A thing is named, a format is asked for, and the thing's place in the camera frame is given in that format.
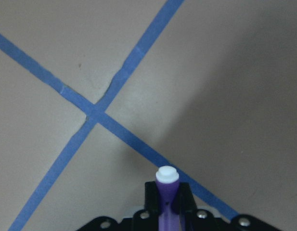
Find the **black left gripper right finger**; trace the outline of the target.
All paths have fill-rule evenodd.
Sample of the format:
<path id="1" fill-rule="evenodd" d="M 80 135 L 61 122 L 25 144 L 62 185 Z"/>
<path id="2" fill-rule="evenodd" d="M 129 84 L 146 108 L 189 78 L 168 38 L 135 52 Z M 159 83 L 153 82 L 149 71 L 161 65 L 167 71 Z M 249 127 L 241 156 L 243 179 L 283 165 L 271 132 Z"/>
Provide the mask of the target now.
<path id="1" fill-rule="evenodd" d="M 179 184 L 178 191 L 173 201 L 173 211 L 179 215 L 179 224 L 182 231 L 193 231 L 194 213 L 197 205 L 191 187 L 186 182 Z"/>

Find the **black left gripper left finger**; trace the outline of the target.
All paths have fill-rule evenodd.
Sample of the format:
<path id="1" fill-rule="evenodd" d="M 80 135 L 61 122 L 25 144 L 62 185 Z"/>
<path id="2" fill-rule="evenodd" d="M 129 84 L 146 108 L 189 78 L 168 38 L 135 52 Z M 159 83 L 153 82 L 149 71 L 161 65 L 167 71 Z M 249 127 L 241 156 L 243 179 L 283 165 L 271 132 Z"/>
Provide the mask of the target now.
<path id="1" fill-rule="evenodd" d="M 132 218 L 133 231 L 158 231 L 159 230 L 159 192 L 155 181 L 144 184 L 144 206 L 134 213 Z"/>

